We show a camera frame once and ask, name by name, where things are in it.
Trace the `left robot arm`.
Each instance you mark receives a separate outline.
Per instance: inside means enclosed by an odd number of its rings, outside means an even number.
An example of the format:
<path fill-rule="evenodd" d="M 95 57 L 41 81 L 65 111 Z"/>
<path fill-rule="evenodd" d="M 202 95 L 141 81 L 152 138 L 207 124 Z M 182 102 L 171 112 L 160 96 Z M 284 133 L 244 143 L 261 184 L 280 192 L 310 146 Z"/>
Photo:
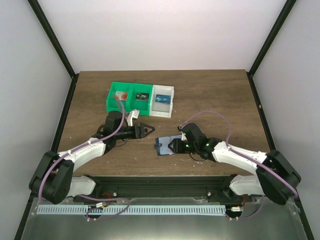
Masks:
<path fill-rule="evenodd" d="M 144 139 L 155 131 L 143 122 L 133 123 L 138 111 L 129 115 L 111 111 L 105 123 L 86 142 L 62 152 L 47 151 L 41 158 L 28 188 L 52 204 L 59 204 L 67 197 L 89 196 L 96 182 L 89 176 L 74 176 L 75 170 L 89 161 L 101 157 L 116 147 L 117 141 Z"/>

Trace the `red white card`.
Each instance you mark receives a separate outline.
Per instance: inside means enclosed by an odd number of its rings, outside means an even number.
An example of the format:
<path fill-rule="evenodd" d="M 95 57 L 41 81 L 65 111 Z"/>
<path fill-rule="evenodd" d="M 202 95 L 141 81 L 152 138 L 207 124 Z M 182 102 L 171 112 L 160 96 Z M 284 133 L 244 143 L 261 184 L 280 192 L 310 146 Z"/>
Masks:
<path fill-rule="evenodd" d="M 128 94 L 129 93 L 127 91 L 116 91 L 114 94 L 114 98 L 120 101 L 127 101 Z"/>

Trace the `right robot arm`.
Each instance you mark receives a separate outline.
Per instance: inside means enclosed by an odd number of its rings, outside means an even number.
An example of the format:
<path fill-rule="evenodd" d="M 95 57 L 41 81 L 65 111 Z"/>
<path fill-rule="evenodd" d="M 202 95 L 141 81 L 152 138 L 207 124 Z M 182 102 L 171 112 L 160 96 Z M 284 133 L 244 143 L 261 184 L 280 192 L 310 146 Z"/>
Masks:
<path fill-rule="evenodd" d="M 278 205 L 297 198 L 301 177 L 278 150 L 252 151 L 208 138 L 193 122 L 180 129 L 181 136 L 168 143 L 174 154 L 196 154 L 203 160 L 235 166 L 249 175 L 235 175 L 227 184 L 225 195 L 264 196 Z"/>

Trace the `navy blue card holder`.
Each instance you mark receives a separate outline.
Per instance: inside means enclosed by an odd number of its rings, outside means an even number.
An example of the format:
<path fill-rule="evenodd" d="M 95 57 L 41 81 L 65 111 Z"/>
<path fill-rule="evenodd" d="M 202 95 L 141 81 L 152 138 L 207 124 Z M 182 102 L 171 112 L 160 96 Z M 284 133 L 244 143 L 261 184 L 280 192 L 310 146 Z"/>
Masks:
<path fill-rule="evenodd" d="M 156 153 L 158 156 L 187 154 L 187 153 L 174 153 L 168 148 L 168 144 L 173 139 L 181 139 L 181 134 L 180 135 L 173 135 L 173 136 L 157 137 L 155 139 L 154 149 L 156 150 Z"/>

